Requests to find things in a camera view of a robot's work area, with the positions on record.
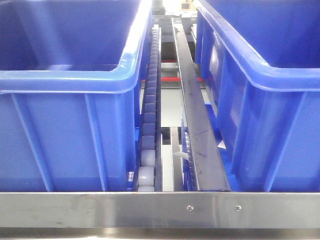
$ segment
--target red stripe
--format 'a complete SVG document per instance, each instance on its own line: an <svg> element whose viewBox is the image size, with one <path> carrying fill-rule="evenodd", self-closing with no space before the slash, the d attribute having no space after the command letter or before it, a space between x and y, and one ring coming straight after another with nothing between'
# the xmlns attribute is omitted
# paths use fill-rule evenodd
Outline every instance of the red stripe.
<svg viewBox="0 0 320 240"><path fill-rule="evenodd" d="M181 79L180 79L180 77L177 77L177 76L165 76L165 77L161 78L161 81L163 81L163 82L180 82Z"/></svg>

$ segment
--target metal frame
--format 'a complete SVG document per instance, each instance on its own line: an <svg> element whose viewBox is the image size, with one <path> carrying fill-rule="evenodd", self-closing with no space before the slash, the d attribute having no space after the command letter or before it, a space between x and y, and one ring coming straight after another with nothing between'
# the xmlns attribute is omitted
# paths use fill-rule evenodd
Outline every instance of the metal frame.
<svg viewBox="0 0 320 240"><path fill-rule="evenodd" d="M0 227L320 229L319 193L0 193Z"/></svg>
<svg viewBox="0 0 320 240"><path fill-rule="evenodd" d="M175 19L177 37L183 34L179 24ZM188 55L178 56L182 79L186 79L188 75L183 71L187 69L181 60ZM200 101L187 92L186 83L193 85L192 72L189 78L183 80L184 99L192 97ZM191 117L189 107L186 107L188 118ZM320 193L2 192L0 236L311 239L320 236L319 203Z"/></svg>

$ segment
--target metal guide rail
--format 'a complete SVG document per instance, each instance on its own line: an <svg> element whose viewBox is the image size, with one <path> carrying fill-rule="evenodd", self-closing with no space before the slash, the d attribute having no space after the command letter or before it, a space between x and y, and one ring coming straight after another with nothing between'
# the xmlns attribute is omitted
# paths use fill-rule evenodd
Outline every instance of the metal guide rail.
<svg viewBox="0 0 320 240"><path fill-rule="evenodd" d="M203 99L199 97L199 85L194 83L195 73L190 65L190 53L186 49L187 40L179 19L173 20L173 28L186 104L187 129L195 165L196 188L200 191L3 192L0 193L0 237L319 238L320 193L227 192L230 190L229 185L224 173L220 172L220 168L223 167L214 145L215 139L210 139L213 137L212 130L208 128L205 134L207 141L202 144L213 145L210 151L207 149L200 152L204 146L200 144L199 139L203 135L202 131L197 133L199 129L193 128L193 121L199 120L193 114L198 113L197 109L201 109L199 104L202 104ZM209 153L214 154L216 158L209 159ZM215 168L211 171L213 178L208 175L206 169L202 169L204 163L208 163L210 168ZM209 188L220 192L205 191Z"/></svg>

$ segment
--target roller conveyor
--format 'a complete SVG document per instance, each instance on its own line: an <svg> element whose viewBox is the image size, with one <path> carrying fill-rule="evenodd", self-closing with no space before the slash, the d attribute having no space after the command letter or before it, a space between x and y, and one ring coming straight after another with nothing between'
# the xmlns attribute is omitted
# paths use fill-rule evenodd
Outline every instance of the roller conveyor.
<svg viewBox="0 0 320 240"><path fill-rule="evenodd" d="M146 106L142 109L144 114L149 113L147 118L155 120L153 135L150 133L144 135L142 127L139 136L140 166L145 170L149 167L147 178L154 178L154 181L139 184L139 176L135 174L133 180L135 185L132 189L138 191L140 189L141 192L0 193L1 237L9 239L319 238L320 193L231 191L200 85L196 81L197 76L181 20L173 18L172 27L184 102L182 128L184 136L189 140L187 161L192 191L182 191L184 182L181 159L175 155L180 151L178 130L173 127L171 145L174 154L172 164L175 192L161 192L159 116L161 96L156 94L155 115L149 110L146 111ZM153 28L152 33L153 36L155 34L161 36L157 26ZM152 41L151 44L160 51L160 43L161 40L158 40ZM159 81L156 86L150 85L152 89L148 91L152 75L157 79L161 78L159 51L155 57L157 67L149 68L144 102L148 97L147 92L150 91L150 95L154 95L151 91L159 93ZM148 146L143 145L143 139L147 140L145 144ZM146 159L150 160L146 155L150 154L152 148L155 154L154 164L146 163ZM139 174L140 177L144 174L141 169Z"/></svg>

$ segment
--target plastic bin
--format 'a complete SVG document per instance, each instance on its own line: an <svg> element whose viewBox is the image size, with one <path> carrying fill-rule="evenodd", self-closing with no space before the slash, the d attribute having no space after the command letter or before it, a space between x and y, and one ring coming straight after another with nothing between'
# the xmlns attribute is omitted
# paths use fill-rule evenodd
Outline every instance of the plastic bin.
<svg viewBox="0 0 320 240"><path fill-rule="evenodd" d="M200 0L197 53L244 191L320 190L320 1Z"/></svg>
<svg viewBox="0 0 320 240"><path fill-rule="evenodd" d="M150 2L0 1L0 192L127 190Z"/></svg>

